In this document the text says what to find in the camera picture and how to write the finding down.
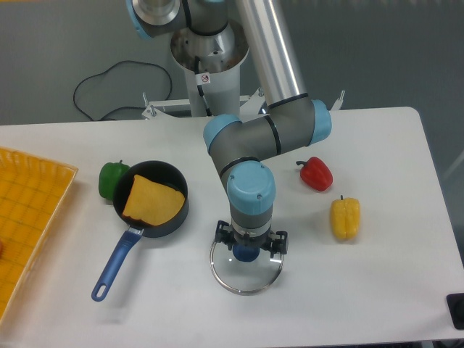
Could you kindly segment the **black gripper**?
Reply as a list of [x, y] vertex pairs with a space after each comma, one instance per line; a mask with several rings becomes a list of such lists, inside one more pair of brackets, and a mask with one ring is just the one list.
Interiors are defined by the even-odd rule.
[[228, 250], [232, 250], [233, 246], [237, 244], [244, 247], [260, 248], [269, 251], [271, 258], [274, 258], [276, 254], [287, 254], [289, 244], [288, 233], [286, 231], [272, 232], [269, 229], [266, 233], [258, 237], [251, 237], [248, 235], [241, 235], [239, 232], [235, 231], [229, 223], [223, 220], [217, 222], [214, 242], [226, 245]]

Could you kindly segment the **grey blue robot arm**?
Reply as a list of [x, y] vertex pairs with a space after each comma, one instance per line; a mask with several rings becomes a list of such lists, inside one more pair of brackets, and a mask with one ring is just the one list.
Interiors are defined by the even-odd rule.
[[[128, 1], [138, 34], [172, 36], [173, 58], [184, 69], [191, 111], [210, 121], [203, 137], [228, 197], [231, 221], [218, 223], [215, 241], [242, 262], [261, 250], [287, 252], [287, 235], [272, 232], [276, 187], [266, 159], [328, 137], [331, 116], [311, 99], [278, 1], [238, 1], [239, 21], [225, 1]], [[228, 77], [251, 56], [268, 113], [239, 116], [239, 85]]]

